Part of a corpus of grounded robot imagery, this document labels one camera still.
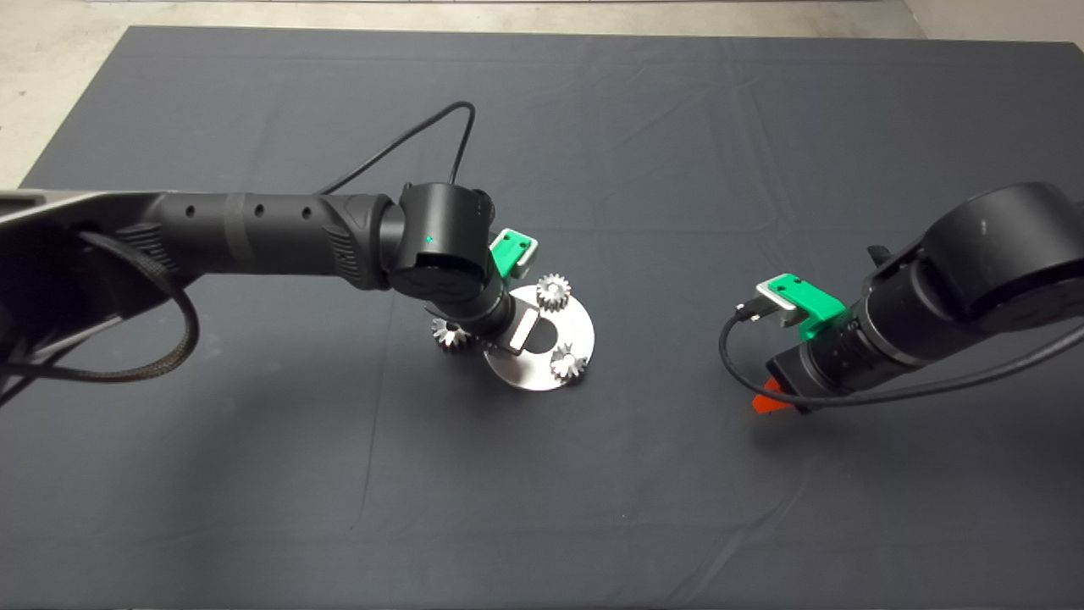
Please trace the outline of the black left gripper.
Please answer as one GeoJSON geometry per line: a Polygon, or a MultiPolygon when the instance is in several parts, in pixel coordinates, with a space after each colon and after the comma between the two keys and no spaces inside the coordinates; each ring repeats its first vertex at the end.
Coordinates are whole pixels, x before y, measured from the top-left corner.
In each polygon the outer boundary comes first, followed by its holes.
{"type": "Polygon", "coordinates": [[[519,356],[540,319],[538,304],[502,288],[478,315],[464,319],[464,330],[496,350],[519,356]]]}

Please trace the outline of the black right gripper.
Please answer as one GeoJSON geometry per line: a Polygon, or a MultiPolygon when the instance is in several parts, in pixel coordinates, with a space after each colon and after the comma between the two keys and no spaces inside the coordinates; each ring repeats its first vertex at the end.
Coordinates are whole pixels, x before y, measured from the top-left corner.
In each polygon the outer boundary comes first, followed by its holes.
{"type": "MultiPolygon", "coordinates": [[[[868,354],[870,343],[859,323],[833,324],[769,358],[769,379],[761,389],[802,398],[852,395],[870,387],[870,367],[859,360],[868,354]]],[[[793,412],[790,402],[763,394],[754,394],[752,407],[758,414],[793,412]]]]}

